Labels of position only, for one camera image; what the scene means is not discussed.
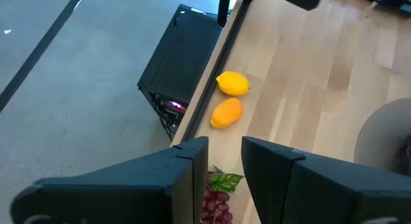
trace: pink light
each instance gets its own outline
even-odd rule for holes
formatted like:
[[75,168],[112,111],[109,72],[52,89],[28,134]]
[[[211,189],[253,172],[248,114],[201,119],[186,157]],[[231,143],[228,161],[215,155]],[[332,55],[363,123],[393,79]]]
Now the pink light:
[[172,105],[176,106],[177,108],[181,108],[181,107],[182,107],[182,105],[180,105],[180,104],[177,103],[177,102],[170,101],[170,103],[171,103]]

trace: yellow lemon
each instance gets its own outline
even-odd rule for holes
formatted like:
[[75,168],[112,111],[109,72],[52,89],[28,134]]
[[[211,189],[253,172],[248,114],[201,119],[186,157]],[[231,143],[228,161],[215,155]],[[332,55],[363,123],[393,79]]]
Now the yellow lemon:
[[221,102],[211,114],[211,125],[215,128],[226,128],[243,115],[243,104],[237,98]]
[[218,87],[230,96],[239,96],[250,90],[249,81],[240,73],[226,71],[216,80]]

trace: wooden table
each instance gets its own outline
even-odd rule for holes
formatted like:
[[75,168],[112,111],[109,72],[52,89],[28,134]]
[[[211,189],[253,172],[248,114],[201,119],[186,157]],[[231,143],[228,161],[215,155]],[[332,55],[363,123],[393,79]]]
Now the wooden table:
[[[173,140],[186,131],[217,56],[237,16],[238,0]],[[241,137],[249,135],[353,161],[358,133],[382,105],[410,96],[411,23],[364,0],[322,0],[307,12],[283,0],[253,0],[224,71],[251,90],[232,126],[211,127],[228,96],[215,89],[197,136],[209,137],[209,165],[243,174]],[[246,181],[230,200],[234,223],[259,223]]]

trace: green leaf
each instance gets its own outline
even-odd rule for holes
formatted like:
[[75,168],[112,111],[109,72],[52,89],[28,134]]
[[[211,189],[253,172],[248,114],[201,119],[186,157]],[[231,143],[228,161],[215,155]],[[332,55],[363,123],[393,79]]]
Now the green leaf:
[[214,168],[216,169],[216,173],[224,173],[221,169],[219,169],[217,166],[213,165]]
[[212,191],[233,193],[244,176],[234,173],[214,173],[209,176]]

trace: cable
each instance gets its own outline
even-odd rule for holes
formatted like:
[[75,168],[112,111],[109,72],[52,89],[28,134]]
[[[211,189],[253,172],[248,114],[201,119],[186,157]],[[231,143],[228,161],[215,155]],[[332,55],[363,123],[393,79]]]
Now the cable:
[[173,141],[173,136],[175,135],[177,131],[175,130],[175,127],[173,126],[175,125],[175,118],[171,119],[170,117],[166,116],[164,113],[160,111],[159,99],[152,98],[151,104],[152,104],[152,107],[154,108],[155,113],[157,113],[157,115],[160,117],[161,126],[166,131],[167,136],[170,138],[170,141]]

